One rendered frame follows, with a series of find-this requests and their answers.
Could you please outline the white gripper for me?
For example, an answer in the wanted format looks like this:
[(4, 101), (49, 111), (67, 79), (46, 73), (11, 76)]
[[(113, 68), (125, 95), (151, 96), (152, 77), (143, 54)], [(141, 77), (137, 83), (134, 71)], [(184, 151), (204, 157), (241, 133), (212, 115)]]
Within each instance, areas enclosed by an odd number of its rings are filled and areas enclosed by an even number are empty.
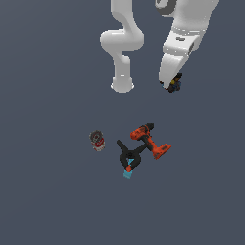
[(189, 55), (177, 55), (164, 53), (159, 72), (159, 80), (168, 89), (171, 81), (181, 70), (183, 65), (189, 59)]

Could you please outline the small dark multicoloured object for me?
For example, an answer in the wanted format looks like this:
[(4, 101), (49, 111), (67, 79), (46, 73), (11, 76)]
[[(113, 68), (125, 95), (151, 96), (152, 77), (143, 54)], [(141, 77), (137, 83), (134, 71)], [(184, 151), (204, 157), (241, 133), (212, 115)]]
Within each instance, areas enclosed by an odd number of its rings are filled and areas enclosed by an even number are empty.
[(180, 82), (180, 78), (181, 78), (182, 74), (181, 73), (178, 73), (174, 79), (171, 81), (171, 83), (169, 84), (169, 87), (168, 87), (168, 91), (169, 93), (174, 93), (176, 91), (179, 91), (180, 90), (180, 87), (181, 87), (181, 82)]

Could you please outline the orange and black power drill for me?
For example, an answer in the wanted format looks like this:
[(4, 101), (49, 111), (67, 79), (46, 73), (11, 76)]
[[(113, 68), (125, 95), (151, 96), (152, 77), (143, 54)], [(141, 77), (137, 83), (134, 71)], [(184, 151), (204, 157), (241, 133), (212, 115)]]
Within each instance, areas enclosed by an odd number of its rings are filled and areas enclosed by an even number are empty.
[(153, 142), (152, 136), (150, 135), (150, 131), (153, 128), (154, 128), (153, 122), (142, 125), (130, 133), (130, 138), (132, 140), (143, 141), (146, 144), (146, 147), (153, 153), (153, 157), (155, 159), (159, 159), (168, 150), (170, 150), (170, 145), (163, 144), (161, 146), (157, 146)]

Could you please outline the black spring clamp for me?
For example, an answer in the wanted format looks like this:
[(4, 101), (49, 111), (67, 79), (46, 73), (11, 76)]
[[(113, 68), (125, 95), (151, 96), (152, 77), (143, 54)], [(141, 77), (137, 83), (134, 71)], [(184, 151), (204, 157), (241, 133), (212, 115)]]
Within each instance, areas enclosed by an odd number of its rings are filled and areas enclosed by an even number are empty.
[(122, 150), (120, 161), (126, 173), (130, 173), (140, 162), (140, 153), (146, 149), (146, 144), (138, 146), (134, 150), (129, 150), (120, 140), (117, 140), (117, 145)]

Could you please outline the red and white soup can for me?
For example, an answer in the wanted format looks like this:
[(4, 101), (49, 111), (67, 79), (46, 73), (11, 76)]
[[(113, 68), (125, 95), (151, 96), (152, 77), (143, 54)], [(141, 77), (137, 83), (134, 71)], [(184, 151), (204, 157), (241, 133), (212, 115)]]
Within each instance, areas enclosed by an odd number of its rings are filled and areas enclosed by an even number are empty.
[(96, 151), (102, 151), (105, 149), (105, 140), (103, 133), (100, 130), (94, 130), (89, 134), (89, 140), (91, 145)]

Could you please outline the small light blue block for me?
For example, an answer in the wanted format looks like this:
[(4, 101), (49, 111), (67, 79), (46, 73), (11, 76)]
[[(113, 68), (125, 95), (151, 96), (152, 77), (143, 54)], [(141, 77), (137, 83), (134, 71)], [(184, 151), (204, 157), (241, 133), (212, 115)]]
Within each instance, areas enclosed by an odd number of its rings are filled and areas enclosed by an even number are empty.
[(128, 160), (128, 166), (124, 170), (123, 177), (130, 179), (132, 175), (132, 168), (131, 168), (131, 163), (133, 162), (133, 159)]

